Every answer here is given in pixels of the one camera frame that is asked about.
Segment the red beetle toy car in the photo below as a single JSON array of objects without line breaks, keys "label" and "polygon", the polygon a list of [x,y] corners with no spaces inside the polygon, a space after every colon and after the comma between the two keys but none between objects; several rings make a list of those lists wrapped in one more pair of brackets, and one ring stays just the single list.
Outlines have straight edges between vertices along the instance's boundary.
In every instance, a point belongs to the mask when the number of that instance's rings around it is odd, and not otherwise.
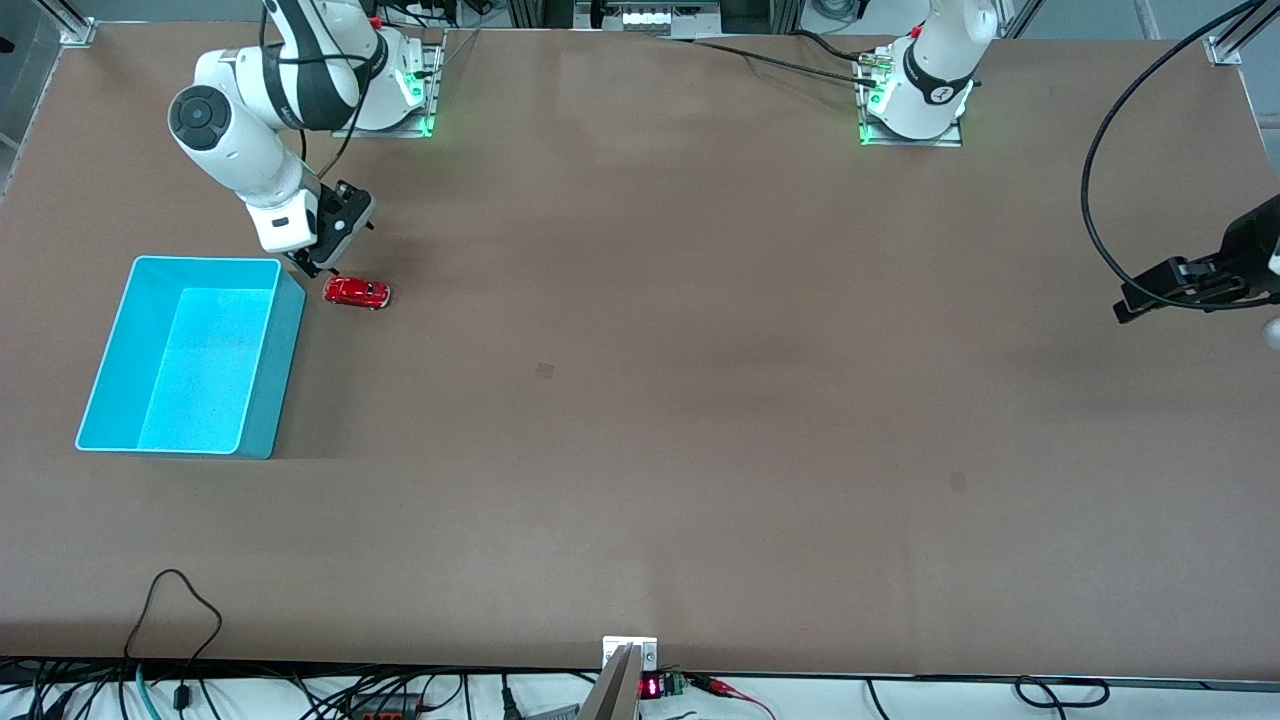
[{"label": "red beetle toy car", "polygon": [[324,284],[323,299],[334,305],[380,310],[390,305],[392,290],[380,281],[334,275]]}]

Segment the blue plastic box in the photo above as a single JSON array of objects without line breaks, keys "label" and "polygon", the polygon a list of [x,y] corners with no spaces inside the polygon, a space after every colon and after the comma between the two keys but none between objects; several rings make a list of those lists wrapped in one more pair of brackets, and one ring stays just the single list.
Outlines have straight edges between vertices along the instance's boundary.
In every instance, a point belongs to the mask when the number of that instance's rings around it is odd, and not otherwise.
[{"label": "blue plastic box", "polygon": [[138,256],[76,447],[269,459],[305,302],[273,258]]}]

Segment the white lit device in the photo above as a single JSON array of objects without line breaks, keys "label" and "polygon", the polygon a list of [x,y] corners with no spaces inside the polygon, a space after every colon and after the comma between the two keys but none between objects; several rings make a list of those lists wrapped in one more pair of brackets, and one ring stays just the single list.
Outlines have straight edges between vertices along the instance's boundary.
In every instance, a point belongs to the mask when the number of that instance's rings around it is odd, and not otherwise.
[{"label": "white lit device", "polygon": [[701,4],[625,4],[613,6],[613,17],[627,32],[650,35],[719,33],[722,14],[718,3]]}]

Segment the black orange power strip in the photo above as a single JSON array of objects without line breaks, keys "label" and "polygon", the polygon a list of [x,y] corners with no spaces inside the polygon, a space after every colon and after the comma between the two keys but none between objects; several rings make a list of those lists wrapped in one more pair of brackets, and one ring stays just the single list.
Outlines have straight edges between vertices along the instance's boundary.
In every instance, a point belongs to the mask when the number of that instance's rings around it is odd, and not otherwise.
[{"label": "black orange power strip", "polygon": [[353,694],[340,707],[342,720],[417,720],[419,694],[379,691]]}]

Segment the aluminium corner rail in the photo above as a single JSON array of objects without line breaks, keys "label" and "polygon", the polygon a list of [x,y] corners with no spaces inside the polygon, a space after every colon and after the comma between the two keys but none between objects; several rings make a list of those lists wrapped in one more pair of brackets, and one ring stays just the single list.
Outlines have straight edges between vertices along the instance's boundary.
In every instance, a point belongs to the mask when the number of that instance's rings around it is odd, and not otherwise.
[{"label": "aluminium corner rail", "polygon": [[92,44],[97,23],[82,14],[72,0],[32,0],[52,22],[59,42],[67,47],[86,47]]},{"label": "aluminium corner rail", "polygon": [[1249,0],[1206,37],[1206,56],[1215,67],[1240,65],[1242,51],[1277,20],[1280,0]]}]

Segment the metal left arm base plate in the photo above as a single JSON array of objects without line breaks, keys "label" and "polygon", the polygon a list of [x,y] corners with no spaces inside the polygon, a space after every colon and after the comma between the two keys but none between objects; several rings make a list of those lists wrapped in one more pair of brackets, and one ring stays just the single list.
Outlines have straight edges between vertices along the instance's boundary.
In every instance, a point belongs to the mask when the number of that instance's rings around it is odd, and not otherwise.
[{"label": "metal left arm base plate", "polygon": [[855,77],[870,82],[855,91],[860,145],[961,147],[961,117],[975,79],[928,81],[920,90],[902,70],[904,58],[892,46],[882,46],[851,63]]}]

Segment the aluminium frame rack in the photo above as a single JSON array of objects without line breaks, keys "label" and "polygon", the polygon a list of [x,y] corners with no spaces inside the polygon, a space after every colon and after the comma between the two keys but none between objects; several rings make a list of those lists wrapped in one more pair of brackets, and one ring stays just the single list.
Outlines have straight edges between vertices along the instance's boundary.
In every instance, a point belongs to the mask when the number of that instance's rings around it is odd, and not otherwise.
[{"label": "aluminium frame rack", "polygon": [[[503,0],[515,28],[522,29],[621,29],[613,6],[625,4],[701,4],[718,3],[722,14],[719,33],[654,35],[669,38],[696,38],[719,35],[786,35],[800,26],[806,0]],[[630,32],[650,35],[648,32]]]}]

